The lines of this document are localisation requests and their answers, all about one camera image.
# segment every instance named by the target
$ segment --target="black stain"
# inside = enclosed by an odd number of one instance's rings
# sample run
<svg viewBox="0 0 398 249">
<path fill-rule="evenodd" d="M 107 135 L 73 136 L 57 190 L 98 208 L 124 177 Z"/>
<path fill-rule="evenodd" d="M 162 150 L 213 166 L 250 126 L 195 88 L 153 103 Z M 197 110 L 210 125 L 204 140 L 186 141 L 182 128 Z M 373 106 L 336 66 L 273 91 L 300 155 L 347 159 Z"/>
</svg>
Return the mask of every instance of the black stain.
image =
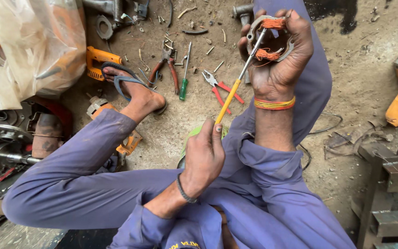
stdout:
<svg viewBox="0 0 398 249">
<path fill-rule="evenodd" d="M 356 28 L 357 0 L 304 0 L 304 3 L 313 21 L 343 14 L 341 34 L 348 34 Z"/>
</svg>

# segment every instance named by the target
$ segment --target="flip-flop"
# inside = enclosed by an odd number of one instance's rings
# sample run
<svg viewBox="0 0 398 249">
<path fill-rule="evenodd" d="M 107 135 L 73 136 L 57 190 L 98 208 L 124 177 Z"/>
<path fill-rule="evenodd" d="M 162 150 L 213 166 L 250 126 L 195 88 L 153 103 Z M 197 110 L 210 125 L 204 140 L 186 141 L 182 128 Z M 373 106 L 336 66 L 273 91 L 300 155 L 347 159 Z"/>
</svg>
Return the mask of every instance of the flip-flop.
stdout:
<svg viewBox="0 0 398 249">
<path fill-rule="evenodd" d="M 127 82 L 139 83 L 139 84 L 145 86 L 146 88 L 148 88 L 150 91 L 155 92 L 155 93 L 157 93 L 157 94 L 160 94 L 160 93 L 159 93 L 158 91 L 156 91 L 155 89 L 153 89 L 153 88 L 147 86 L 147 84 L 144 84 L 144 83 L 136 76 L 136 74 L 135 74 L 132 70 L 128 69 L 127 67 L 125 67 L 125 66 L 123 66 L 123 65 L 121 65 L 121 64 L 117 64 L 117 63 L 114 63 L 114 62 L 104 62 L 104 64 L 102 64 L 102 67 L 101 67 L 102 76 L 104 76 L 104 78 L 106 78 L 106 75 L 105 75 L 105 73 L 104 73 L 104 68 L 106 68 L 106 67 L 108 67 L 108 66 L 113 67 L 113 68 L 115 68 L 115 69 L 117 69 L 117 70 L 122 70 L 122 71 L 124 71 L 124 72 L 127 72 L 127 73 L 129 73 L 129 74 L 133 77 L 133 78 L 131 78 L 131 77 L 128 77 L 128 76 L 120 76 L 120 75 L 117 75 L 117 76 L 114 77 L 114 86 L 115 86 L 116 90 L 118 91 L 118 93 L 119 93 L 122 97 L 124 97 L 124 99 L 126 99 L 126 100 L 128 100 L 128 101 L 131 101 L 131 98 L 126 97 L 126 96 L 124 95 L 124 93 L 122 92 L 121 87 L 120 87 L 120 85 L 119 85 L 119 82 L 120 82 L 120 81 L 127 81 Z M 159 108 L 159 109 L 153 111 L 154 114 L 161 114 L 161 113 L 163 113 L 163 112 L 165 111 L 165 109 L 167 108 L 167 106 L 168 106 L 168 102 L 167 102 L 167 100 L 165 99 L 165 97 L 164 97 L 162 94 L 160 94 L 160 95 L 164 98 L 164 100 L 165 100 L 165 105 L 164 105 L 162 108 Z"/>
</svg>

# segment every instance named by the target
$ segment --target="black bracelet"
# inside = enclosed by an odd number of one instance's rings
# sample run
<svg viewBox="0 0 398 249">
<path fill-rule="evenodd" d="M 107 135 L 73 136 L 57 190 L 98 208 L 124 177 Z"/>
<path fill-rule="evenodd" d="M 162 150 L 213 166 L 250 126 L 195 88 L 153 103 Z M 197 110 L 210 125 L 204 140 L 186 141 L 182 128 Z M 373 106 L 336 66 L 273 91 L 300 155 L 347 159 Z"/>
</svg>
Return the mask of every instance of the black bracelet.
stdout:
<svg viewBox="0 0 398 249">
<path fill-rule="evenodd" d="M 189 202 L 189 203 L 196 203 L 196 201 L 198 201 L 197 198 L 191 198 L 191 197 L 189 197 L 187 194 L 185 194 L 184 190 L 182 189 L 182 186 L 180 185 L 180 179 L 179 179 L 180 174 L 181 174 L 181 173 L 177 174 L 177 179 L 176 179 L 177 188 L 179 189 L 180 194 L 182 195 L 182 197 L 183 197 L 187 202 Z"/>
</svg>

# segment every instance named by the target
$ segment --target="red and yellow thread bracelet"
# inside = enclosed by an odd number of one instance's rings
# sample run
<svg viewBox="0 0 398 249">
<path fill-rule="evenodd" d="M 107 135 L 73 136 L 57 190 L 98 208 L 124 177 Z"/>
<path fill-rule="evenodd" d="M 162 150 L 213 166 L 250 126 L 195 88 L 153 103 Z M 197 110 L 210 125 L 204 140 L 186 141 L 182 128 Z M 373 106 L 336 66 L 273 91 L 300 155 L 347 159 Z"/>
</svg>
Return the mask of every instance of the red and yellow thread bracelet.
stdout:
<svg viewBox="0 0 398 249">
<path fill-rule="evenodd" d="M 273 102 L 273 101 L 266 101 L 260 100 L 256 97 L 254 98 L 254 106 L 261 109 L 267 110 L 285 110 L 289 109 L 294 106 L 296 103 L 296 96 L 293 97 L 292 100 L 286 102 Z"/>
</svg>

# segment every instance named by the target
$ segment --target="hand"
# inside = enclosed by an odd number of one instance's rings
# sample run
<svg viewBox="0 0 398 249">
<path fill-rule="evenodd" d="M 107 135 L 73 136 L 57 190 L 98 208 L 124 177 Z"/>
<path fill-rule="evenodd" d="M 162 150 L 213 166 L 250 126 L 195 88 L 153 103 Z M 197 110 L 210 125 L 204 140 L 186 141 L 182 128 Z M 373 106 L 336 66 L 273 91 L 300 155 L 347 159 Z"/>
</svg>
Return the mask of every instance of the hand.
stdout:
<svg viewBox="0 0 398 249">
<path fill-rule="evenodd" d="M 222 147 L 222 124 L 214 125 L 207 118 L 201 131 L 187 141 L 185 170 L 180 184 L 189 197 L 197 198 L 219 176 L 224 166 L 225 152 Z"/>
<path fill-rule="evenodd" d="M 259 10 L 255 18 L 265 15 L 265 10 Z M 253 63 L 248 67 L 251 84 L 254 89 L 254 96 L 258 99 L 267 101 L 289 101 L 294 95 L 294 85 L 301 75 L 303 69 L 307 65 L 313 55 L 313 40 L 311 38 L 311 25 L 304 18 L 300 17 L 295 10 L 279 10 L 275 17 L 286 17 L 287 30 L 290 31 L 294 41 L 294 50 L 281 62 L 270 62 L 267 60 L 258 61 L 253 58 Z M 247 52 L 247 33 L 250 25 L 243 26 L 241 36 L 237 46 L 240 55 L 246 61 L 249 54 Z M 277 42 L 282 40 L 283 32 L 279 31 L 279 37 L 274 38 L 272 32 L 262 40 L 261 47 L 271 48 L 272 51 L 277 47 Z"/>
</svg>

